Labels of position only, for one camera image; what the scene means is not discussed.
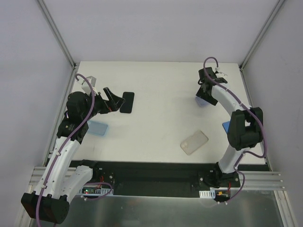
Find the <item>black smartphone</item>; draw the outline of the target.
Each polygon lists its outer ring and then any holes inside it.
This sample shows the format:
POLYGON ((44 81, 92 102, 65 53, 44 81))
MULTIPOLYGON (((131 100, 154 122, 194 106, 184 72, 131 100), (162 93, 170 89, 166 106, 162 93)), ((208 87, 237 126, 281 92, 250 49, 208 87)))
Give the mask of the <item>black smartphone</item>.
POLYGON ((134 92, 124 92, 123 99, 125 102, 120 108, 120 113, 131 114, 134 103, 134 92))

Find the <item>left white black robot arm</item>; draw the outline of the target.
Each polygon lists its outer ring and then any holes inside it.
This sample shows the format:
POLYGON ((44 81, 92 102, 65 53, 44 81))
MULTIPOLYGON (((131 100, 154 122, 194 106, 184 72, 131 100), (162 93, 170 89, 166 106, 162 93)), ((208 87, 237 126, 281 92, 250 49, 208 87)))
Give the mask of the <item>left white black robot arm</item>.
POLYGON ((99 92, 76 91, 68 95, 64 118, 58 127, 55 147, 49 163, 31 193, 24 193, 21 204, 31 218, 61 224, 67 217, 70 203, 86 184, 95 184, 100 172, 94 163, 80 165, 66 179, 73 156, 79 149, 89 126, 88 120, 97 114, 116 112, 125 99, 114 95, 109 88, 103 89, 107 99, 99 92))

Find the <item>lavender phone case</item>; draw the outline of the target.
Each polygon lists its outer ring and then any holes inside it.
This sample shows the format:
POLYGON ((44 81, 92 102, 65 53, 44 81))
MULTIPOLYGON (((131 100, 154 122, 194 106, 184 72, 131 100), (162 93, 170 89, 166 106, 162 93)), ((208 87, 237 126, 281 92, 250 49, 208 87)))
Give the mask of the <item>lavender phone case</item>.
POLYGON ((197 96, 195 97, 195 101, 199 107, 204 107, 204 106, 209 105, 209 103, 207 101, 205 101, 204 99, 197 97, 197 96))

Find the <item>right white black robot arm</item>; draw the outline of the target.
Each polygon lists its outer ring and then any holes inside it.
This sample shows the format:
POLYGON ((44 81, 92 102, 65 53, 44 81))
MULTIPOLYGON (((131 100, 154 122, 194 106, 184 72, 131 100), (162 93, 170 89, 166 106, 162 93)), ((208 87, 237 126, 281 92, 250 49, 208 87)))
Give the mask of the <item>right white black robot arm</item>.
POLYGON ((227 81, 218 78, 218 72, 211 67, 200 69, 198 73, 200 88, 196 97, 212 105, 220 103, 231 117, 227 130, 228 148, 213 170, 203 177, 206 185, 220 188, 235 179, 244 152, 263 141, 259 125, 263 123, 263 111, 259 107, 246 110, 242 102, 224 86, 227 81))

